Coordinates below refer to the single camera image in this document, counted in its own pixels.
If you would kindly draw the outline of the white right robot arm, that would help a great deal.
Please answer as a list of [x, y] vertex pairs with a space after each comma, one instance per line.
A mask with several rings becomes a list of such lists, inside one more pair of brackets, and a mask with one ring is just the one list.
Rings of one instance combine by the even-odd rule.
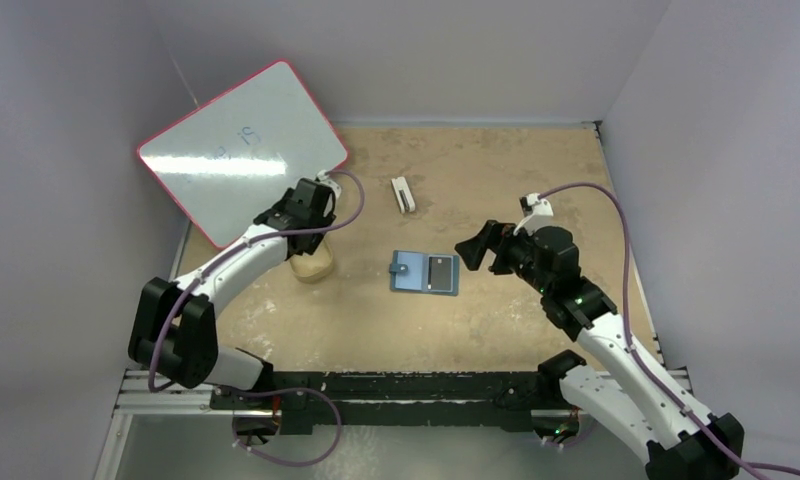
[[614, 302], [585, 277], [572, 234], [551, 223], [538, 194], [521, 198], [518, 223], [487, 221], [455, 251], [470, 270], [486, 253], [495, 275], [514, 274], [540, 296], [548, 320], [593, 356], [601, 376], [571, 350], [539, 366], [537, 392], [552, 407], [566, 402], [587, 413], [643, 463], [650, 479], [732, 479], [740, 472], [744, 429], [717, 416], [687, 391], [635, 338]]

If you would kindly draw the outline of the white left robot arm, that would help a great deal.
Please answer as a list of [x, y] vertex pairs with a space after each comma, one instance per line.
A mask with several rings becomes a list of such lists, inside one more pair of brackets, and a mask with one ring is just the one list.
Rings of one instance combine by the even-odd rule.
[[155, 277], [143, 286], [128, 356], [147, 368], [150, 391], [161, 391], [155, 377], [162, 375], [185, 388], [233, 389], [251, 409], [271, 402], [272, 364], [221, 346], [217, 317], [260, 276], [294, 256], [315, 253], [327, 232], [341, 228], [335, 214], [341, 188], [331, 176], [300, 179], [211, 260], [174, 280]]

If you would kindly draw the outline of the blue card holder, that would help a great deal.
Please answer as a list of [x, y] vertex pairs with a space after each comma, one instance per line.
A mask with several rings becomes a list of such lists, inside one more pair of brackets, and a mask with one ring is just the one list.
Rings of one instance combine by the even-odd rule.
[[[393, 292], [444, 295], [429, 293], [427, 291], [427, 260], [430, 255], [447, 254], [428, 254], [406, 250], [395, 250], [388, 268], [390, 274], [390, 290]], [[457, 296], [459, 291], [459, 256], [452, 256], [455, 258], [455, 290], [453, 295], [447, 296]]]

